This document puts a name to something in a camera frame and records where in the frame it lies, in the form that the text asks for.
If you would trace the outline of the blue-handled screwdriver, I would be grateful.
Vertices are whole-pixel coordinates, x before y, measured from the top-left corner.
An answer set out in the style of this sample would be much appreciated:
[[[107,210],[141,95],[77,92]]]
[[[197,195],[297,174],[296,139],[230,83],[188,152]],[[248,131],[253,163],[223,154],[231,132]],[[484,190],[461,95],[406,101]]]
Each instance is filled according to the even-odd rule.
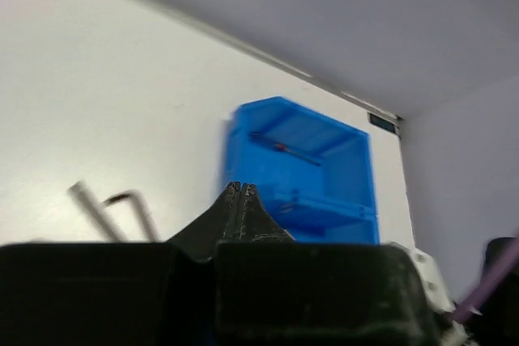
[[[265,135],[257,132],[251,132],[249,134],[249,138],[251,141],[258,143],[262,145],[263,147],[267,147],[272,149],[276,152],[283,152],[286,154],[290,154],[291,156],[294,156],[300,160],[305,160],[306,162],[313,164],[315,166],[321,166],[321,163],[301,152],[297,152],[294,149],[288,147],[284,143],[277,142],[274,139],[270,139],[269,137],[266,137]]]

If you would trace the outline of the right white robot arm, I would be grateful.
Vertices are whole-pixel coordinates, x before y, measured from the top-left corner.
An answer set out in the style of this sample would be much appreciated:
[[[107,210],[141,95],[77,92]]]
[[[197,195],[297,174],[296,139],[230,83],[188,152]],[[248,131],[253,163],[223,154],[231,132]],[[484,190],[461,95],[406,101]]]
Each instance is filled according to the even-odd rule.
[[[487,288],[484,298],[470,309],[462,322],[449,318],[460,307],[450,297],[436,261],[429,254],[390,243],[403,249],[421,277],[429,306],[439,323],[442,345],[517,345],[518,344],[518,264]]]

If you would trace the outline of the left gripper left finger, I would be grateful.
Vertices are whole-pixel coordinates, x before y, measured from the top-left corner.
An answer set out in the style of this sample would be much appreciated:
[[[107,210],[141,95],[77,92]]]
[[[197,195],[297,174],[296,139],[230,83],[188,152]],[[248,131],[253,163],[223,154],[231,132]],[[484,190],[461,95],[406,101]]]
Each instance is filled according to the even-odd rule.
[[[208,261],[213,258],[217,243],[226,237],[228,225],[237,215],[241,189],[240,182],[229,183],[215,202],[172,236],[169,243],[194,261]]]

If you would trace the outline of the large brown hex key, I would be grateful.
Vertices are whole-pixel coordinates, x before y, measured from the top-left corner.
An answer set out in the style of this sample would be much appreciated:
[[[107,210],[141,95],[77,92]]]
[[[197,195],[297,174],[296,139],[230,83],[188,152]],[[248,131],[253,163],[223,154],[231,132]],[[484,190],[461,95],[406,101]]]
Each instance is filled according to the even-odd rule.
[[[114,204],[124,202],[129,203],[129,207],[133,211],[134,216],[148,241],[159,241],[157,229],[152,221],[147,204],[139,191],[125,190],[119,192],[103,200],[102,204],[105,207],[110,207]]]

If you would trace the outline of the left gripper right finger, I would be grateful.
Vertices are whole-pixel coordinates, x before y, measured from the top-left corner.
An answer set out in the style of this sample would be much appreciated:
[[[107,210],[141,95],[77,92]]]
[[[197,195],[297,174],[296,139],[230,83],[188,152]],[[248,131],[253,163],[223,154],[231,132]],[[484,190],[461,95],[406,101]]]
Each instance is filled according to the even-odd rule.
[[[238,212],[239,241],[294,243],[294,238],[268,214],[255,185],[245,184],[242,194],[242,208]]]

